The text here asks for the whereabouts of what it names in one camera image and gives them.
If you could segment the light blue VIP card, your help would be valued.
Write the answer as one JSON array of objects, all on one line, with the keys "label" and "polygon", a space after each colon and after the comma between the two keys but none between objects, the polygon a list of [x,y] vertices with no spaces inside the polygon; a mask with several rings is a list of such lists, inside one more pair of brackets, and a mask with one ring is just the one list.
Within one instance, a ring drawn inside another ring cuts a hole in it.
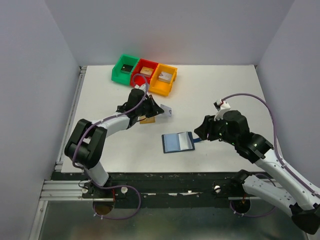
[{"label": "light blue VIP card", "polygon": [[161,104],[160,107],[163,109],[163,115],[171,117],[172,116],[172,108],[169,106],[166,106],[164,104]]}]

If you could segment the silver grey credit card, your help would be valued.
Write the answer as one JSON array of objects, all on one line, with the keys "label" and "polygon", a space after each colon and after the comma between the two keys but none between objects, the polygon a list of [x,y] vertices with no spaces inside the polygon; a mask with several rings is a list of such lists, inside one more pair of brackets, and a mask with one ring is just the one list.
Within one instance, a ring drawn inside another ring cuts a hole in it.
[{"label": "silver grey credit card", "polygon": [[189,151],[193,149],[193,143],[187,131],[179,133],[178,140],[180,151]]}]

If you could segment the navy blue card holder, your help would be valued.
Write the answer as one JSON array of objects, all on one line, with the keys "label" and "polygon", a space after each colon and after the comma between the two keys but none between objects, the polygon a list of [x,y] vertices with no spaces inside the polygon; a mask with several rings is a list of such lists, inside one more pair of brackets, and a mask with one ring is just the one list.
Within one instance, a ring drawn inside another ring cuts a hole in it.
[{"label": "navy blue card holder", "polygon": [[191,131],[187,131],[187,132],[188,132],[189,137],[192,141],[192,146],[193,146],[192,150],[180,151],[179,139],[178,139],[178,134],[180,132],[179,133],[169,133],[169,134],[163,134],[161,136],[163,153],[170,154],[170,153],[194,151],[195,150],[195,143],[200,143],[202,140],[199,137],[193,138],[193,134]]}]

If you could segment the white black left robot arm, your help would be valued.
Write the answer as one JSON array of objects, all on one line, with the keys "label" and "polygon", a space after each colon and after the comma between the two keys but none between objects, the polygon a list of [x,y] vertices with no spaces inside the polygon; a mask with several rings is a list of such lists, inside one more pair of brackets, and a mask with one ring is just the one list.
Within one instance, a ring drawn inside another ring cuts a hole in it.
[{"label": "white black left robot arm", "polygon": [[117,106],[115,113],[102,120],[80,119],[64,148],[64,155],[73,167],[83,170],[92,183],[104,187],[109,174],[100,159],[107,137],[131,128],[139,117],[151,118],[165,111],[144,90],[132,89],[127,101]]}]

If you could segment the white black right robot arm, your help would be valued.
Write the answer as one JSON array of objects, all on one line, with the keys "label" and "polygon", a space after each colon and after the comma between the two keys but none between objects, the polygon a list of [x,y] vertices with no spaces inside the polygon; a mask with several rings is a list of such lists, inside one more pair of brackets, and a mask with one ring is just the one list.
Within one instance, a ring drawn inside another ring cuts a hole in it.
[{"label": "white black right robot arm", "polygon": [[282,210],[307,234],[320,228],[320,189],[277,156],[275,147],[262,135],[250,131],[247,119],[237,110],[224,113],[221,119],[206,115],[194,130],[201,140],[219,140],[234,146],[235,151],[266,173],[282,188],[263,183],[252,173],[241,170],[233,181],[247,194],[257,196]]}]

